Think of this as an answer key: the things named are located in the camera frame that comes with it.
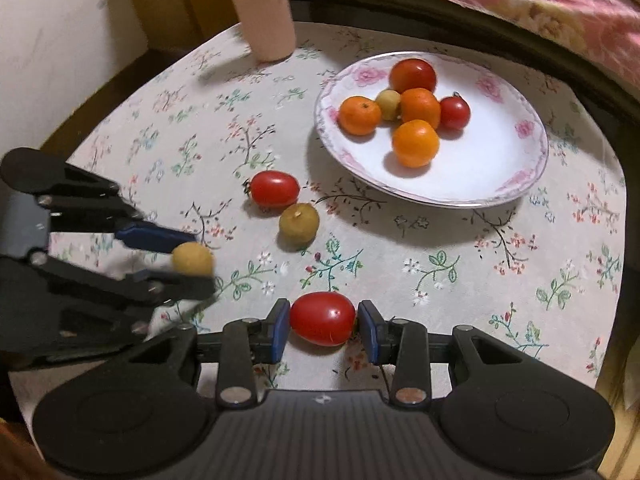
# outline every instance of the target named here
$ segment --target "round table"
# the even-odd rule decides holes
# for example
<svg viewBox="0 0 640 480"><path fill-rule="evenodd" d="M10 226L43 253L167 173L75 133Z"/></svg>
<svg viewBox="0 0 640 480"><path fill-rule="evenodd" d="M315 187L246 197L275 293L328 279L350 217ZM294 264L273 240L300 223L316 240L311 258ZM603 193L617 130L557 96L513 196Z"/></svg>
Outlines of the round table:
<svg viewBox="0 0 640 480"><path fill-rule="evenodd" d="M215 254L215 299L157 309L152 331L186 321L216 332L264 317L276 298L337 290L430 332L472 324L593 386L622 276L625 181L571 89L464 48L314 23L297 23L296 32L295 53L276 64L256 64L238 26L222 32L135 92L70 160L118 181L149 219L195 233ZM434 208L371 189L331 158L314 131L320 89L354 60L399 50L480 64L533 104L550 154L530 193L489 209ZM300 202L320 213L304 251L290 252L278 215L244 195L242 183L271 168L295 176ZM103 234L55 235L51 252L112 276L169 265ZM12 374L27 420L47 390L86 368ZM269 388L384 389L392 370L369 365L358 339L323 349L292 334L282 362L255 373ZM214 381L215 366L206 365L199 390L210 394ZM434 366L433 389L450 390L444 367Z"/></svg>

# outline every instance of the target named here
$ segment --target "yellow-green fruit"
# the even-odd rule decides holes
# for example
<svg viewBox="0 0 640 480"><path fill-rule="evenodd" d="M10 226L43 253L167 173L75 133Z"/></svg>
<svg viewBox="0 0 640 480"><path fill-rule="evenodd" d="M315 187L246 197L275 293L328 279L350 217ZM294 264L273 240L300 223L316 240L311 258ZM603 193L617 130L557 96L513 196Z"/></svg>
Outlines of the yellow-green fruit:
<svg viewBox="0 0 640 480"><path fill-rule="evenodd" d="M190 276L211 276L213 261L213 254L197 242L178 245L171 253L175 272Z"/></svg>
<svg viewBox="0 0 640 480"><path fill-rule="evenodd" d="M311 204L294 204L280 215L280 232L291 243L302 247L316 237L320 215Z"/></svg>
<svg viewBox="0 0 640 480"><path fill-rule="evenodd" d="M395 90L383 90L376 97L385 121L395 121L400 114L400 94Z"/></svg>

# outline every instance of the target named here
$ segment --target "floral plate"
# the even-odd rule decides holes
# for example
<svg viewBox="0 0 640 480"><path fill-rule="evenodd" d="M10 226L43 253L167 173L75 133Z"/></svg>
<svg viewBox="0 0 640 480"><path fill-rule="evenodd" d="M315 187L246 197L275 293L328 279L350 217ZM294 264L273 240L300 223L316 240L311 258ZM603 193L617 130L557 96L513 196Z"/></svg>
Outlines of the floral plate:
<svg viewBox="0 0 640 480"><path fill-rule="evenodd" d="M353 95L375 99L393 65L420 58L434 67L438 99L458 92L471 108L461 134L440 128L440 150L419 170L404 168L391 149L396 124L353 137L337 124L340 104ZM325 86L316 102L316 129L329 153L373 187L412 202L441 207L488 207L525 194L545 171L548 141L531 104L491 71L455 57L393 52L360 60Z"/></svg>

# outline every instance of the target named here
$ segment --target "red tomato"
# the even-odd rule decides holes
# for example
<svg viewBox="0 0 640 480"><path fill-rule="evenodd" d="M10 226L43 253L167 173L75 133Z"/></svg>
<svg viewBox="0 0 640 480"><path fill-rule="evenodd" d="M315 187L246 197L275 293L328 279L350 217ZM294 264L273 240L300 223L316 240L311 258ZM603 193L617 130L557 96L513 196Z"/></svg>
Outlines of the red tomato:
<svg viewBox="0 0 640 480"><path fill-rule="evenodd" d="M453 92L451 97L440 101L440 126L461 130L469 124L469 119L471 108L458 92Z"/></svg>
<svg viewBox="0 0 640 480"><path fill-rule="evenodd" d="M291 307L289 322L296 334L320 346L338 346L353 330L356 311L351 301L337 292L310 292Z"/></svg>
<svg viewBox="0 0 640 480"><path fill-rule="evenodd" d="M296 203L300 193L298 181L282 171L261 171L244 185L260 207L288 207Z"/></svg>
<svg viewBox="0 0 640 480"><path fill-rule="evenodd" d="M391 69L389 86L399 94L411 88L426 88L433 92L436 88L436 72L433 66L422 59L403 59Z"/></svg>

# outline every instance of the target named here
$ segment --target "plate rim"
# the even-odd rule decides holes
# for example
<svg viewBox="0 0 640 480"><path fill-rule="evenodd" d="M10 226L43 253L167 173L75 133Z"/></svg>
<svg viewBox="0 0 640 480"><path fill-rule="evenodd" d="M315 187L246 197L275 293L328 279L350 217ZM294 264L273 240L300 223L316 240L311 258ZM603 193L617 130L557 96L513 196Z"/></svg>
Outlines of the plate rim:
<svg viewBox="0 0 640 480"><path fill-rule="evenodd" d="M325 142L326 131L325 131L325 127L324 127L324 118L322 118L322 116L321 116L321 113L322 113L322 110L323 110L323 108L321 107L321 101L322 101L323 98L327 97L330 94L331 90L335 86L335 83L337 82L335 80L339 76L348 75L350 72L353 71L353 68L356 65L363 64L364 62L367 62L367 61L370 61L370 60L373 60L373 59L378 59L378 58L382 58L382 57L390 57L390 56L423 56L425 54L428 54L429 56L439 57L439 58L444 59L444 60L463 61L465 64L472 65L472 66L476 67L481 72L489 73L489 74L491 74L491 76L499 79L501 82L503 82L506 85L508 85L512 89L512 91L516 92L516 94L519 95L520 98L524 102L529 104L529 107L531 108L532 113L534 114L535 118L538 120L538 123L540 124L540 126L542 127L542 131L544 132L544 135L543 135L544 162L542 163L542 165L539 165L540 168L538 170L534 168L536 173L531 177L531 180L526 185L526 187L524 187L524 188L522 188L522 189L520 189L518 191L512 191L512 192L507 193L507 194L499 194L499 195L493 197L492 200L464 200L464 201L452 200L452 201L443 201L443 200L436 200L436 199L427 199L425 197L422 197L423 200L420 200L418 198L414 198L416 195L414 195L412 193L404 192L401 189L391 188L391 187L385 185L382 182L378 182L377 180L371 178L370 176L365 176L365 175L361 174L361 172L359 170L357 170L357 168L352 168L347 163L345 163L344 161L340 160L337 151L334 150L334 148L331 146L330 143L328 145L328 143ZM355 177L359 178L360 180L362 180L363 182L365 182L368 186L371 186L371 187L373 187L373 188L375 188L375 189L377 189L377 190L379 190L381 192L387 193L387 194L395 196L397 198L401 198L402 200L408 200L409 202L413 202L413 203L431 205L431 206L436 206L436 207L441 207L441 208L449 208L449 209L486 208L486 207L493 207L493 206L503 205L503 204L512 202L513 200L516 200L516 199L524 196L527 193L527 191L529 191L529 189L531 189L534 186L534 184L537 183L540 180L542 175L545 173L546 165L547 165L548 160L549 160L549 140L548 140L548 135L546 134L545 125L542 122L542 120L540 119L540 116L538 115L537 110L533 107L533 105L529 102L529 100L526 97L524 97L524 95L522 95L522 93L514 85L512 85L510 82L508 82L503 77L501 77L501 76L497 75L496 73L492 72L492 70L489 70L486 67L478 65L477 63L474 63L472 61L467 61L465 59L462 59L462 58L456 57L456 56L448 56L447 54L440 54L439 52L428 52L426 50L401 50L401 51L396 51L396 52L385 52L385 53L382 53L382 54L376 54L375 56L369 56L369 57L365 57L363 59L359 59L357 61L354 61L349 66L347 66L347 67L343 68L342 70L340 70L340 72L338 72L324 86L324 88L322 88L322 90L318 94L318 97L316 98L316 104L314 106L314 126L315 126L316 133L318 133L320 141L322 142L322 145L329 152L329 154L334 158L334 160L336 162L338 162L347 171L349 171L353 176L355 176Z"/></svg>

